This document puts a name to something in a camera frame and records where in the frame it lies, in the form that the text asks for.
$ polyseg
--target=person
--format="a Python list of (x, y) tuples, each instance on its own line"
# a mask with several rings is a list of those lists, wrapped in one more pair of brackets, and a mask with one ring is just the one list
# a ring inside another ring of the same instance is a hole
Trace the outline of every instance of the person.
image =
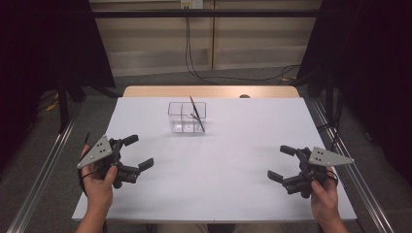
[[(89, 149), (85, 146), (82, 154)], [(100, 180), (93, 173), (92, 164), (82, 168), (85, 190), (87, 194), (86, 214), (77, 228), (77, 233), (101, 233), (106, 215), (113, 203), (112, 184), (118, 168), (112, 166), (105, 179)], [(338, 195), (336, 184), (332, 179), (326, 179), (324, 185), (312, 181), (311, 208), (314, 219), (321, 225), (324, 233), (348, 233), (338, 212)], [(285, 232), (281, 224), (236, 224), (233, 232)], [(157, 232), (207, 232), (206, 224), (161, 224)]]

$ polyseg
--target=black horizontal bar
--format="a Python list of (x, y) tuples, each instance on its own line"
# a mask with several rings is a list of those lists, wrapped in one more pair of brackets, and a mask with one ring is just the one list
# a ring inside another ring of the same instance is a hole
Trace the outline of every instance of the black horizontal bar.
[(94, 17), (332, 17), (318, 10), (94, 10)]

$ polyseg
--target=table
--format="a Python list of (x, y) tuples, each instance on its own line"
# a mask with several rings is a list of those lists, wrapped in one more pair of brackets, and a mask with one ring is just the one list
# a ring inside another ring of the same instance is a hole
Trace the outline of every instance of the table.
[[(255, 98), (237, 99), (241, 94)], [(135, 97), (148, 95), (162, 98)], [(189, 95), (208, 104), (204, 135), (173, 134), (167, 129), (167, 104), (188, 101)], [(286, 178), (298, 174), (298, 159), (280, 153), (282, 144), (310, 149), (323, 145), (293, 87), (132, 86), (124, 96), (128, 97), (119, 100), (107, 134), (121, 138), (139, 131), (138, 145), (122, 149), (122, 162), (135, 166), (153, 156), (154, 167), (136, 184), (115, 191), (108, 219), (215, 223), (313, 219), (309, 200), (288, 195), (265, 177), (268, 169)], [(356, 218), (341, 185), (338, 191), (342, 218)], [(73, 219), (81, 219), (85, 211), (82, 196)]]

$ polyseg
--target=silver bracket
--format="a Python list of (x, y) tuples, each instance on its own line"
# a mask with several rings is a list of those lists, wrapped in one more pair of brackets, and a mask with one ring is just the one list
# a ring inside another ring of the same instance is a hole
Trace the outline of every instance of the silver bracket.
[(103, 135), (99, 141), (91, 148), (87, 155), (79, 162), (78, 169), (87, 166), (90, 163), (98, 161), (104, 157), (112, 154), (112, 147), (110, 147), (109, 140), (107, 136)]
[(355, 163), (355, 159), (338, 153), (314, 147), (309, 157), (309, 163), (324, 167)]

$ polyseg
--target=person's leg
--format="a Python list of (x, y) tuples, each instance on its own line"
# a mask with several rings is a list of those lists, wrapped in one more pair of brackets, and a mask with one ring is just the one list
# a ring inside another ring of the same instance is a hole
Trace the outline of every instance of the person's leg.
[(156, 233), (208, 233), (206, 224), (158, 224)]
[(287, 233), (287, 230), (280, 223), (240, 223), (232, 233)]

